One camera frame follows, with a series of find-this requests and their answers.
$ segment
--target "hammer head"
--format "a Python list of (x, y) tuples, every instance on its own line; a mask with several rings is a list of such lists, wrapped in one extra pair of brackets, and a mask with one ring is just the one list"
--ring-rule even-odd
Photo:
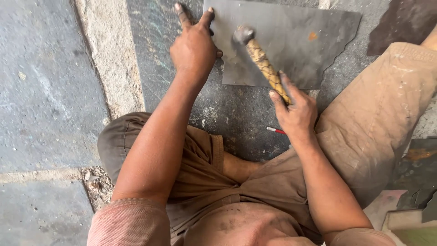
[(241, 25), (237, 27), (234, 32), (234, 40), (242, 45), (247, 45), (249, 40), (255, 38), (255, 30), (247, 25)]

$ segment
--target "rust spot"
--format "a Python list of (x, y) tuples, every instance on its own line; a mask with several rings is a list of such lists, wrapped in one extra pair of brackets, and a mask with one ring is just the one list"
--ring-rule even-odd
[(308, 40), (309, 40), (309, 41), (312, 41), (312, 40), (317, 39), (317, 38), (318, 38), (318, 37), (317, 37), (317, 34), (316, 34), (315, 32), (311, 32), (311, 33), (309, 34)]
[(424, 158), (428, 158), (436, 153), (437, 150), (409, 149), (405, 158), (410, 161), (418, 161)]

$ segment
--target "leg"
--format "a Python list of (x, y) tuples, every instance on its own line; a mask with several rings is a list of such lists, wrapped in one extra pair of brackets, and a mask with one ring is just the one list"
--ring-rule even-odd
[[(429, 104), (436, 79), (437, 52), (395, 43), (321, 115), (316, 126), (319, 144), (363, 208), (386, 186)], [(294, 150), (253, 173), (241, 190), (242, 196), (291, 214), (305, 235), (319, 242), (309, 214), (302, 167)]]
[(392, 44), (317, 124), (320, 146), (363, 208), (387, 185), (435, 91), (437, 52), (428, 48), (436, 47), (436, 34), (426, 48)]
[[(115, 184), (123, 161), (150, 113), (130, 113), (112, 121), (99, 136), (103, 167)], [(221, 136), (188, 126), (182, 165), (172, 188), (167, 213), (173, 235), (224, 204), (238, 202), (237, 182), (244, 182), (259, 163), (223, 151)]]

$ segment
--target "shirt sleeve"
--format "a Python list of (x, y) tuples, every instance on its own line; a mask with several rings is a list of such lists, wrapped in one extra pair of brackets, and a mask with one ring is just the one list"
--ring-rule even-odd
[(386, 234), (367, 228), (354, 228), (340, 232), (331, 242), (331, 246), (396, 246)]
[(169, 246), (165, 207), (143, 198), (112, 201), (94, 215), (87, 245)]

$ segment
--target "foot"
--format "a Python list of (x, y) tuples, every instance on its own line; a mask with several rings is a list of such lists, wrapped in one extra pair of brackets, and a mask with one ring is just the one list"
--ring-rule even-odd
[(262, 162), (245, 161), (228, 152), (224, 152), (223, 174), (239, 184), (244, 183), (262, 165)]
[(437, 26), (434, 27), (434, 29), (420, 46), (437, 51)]

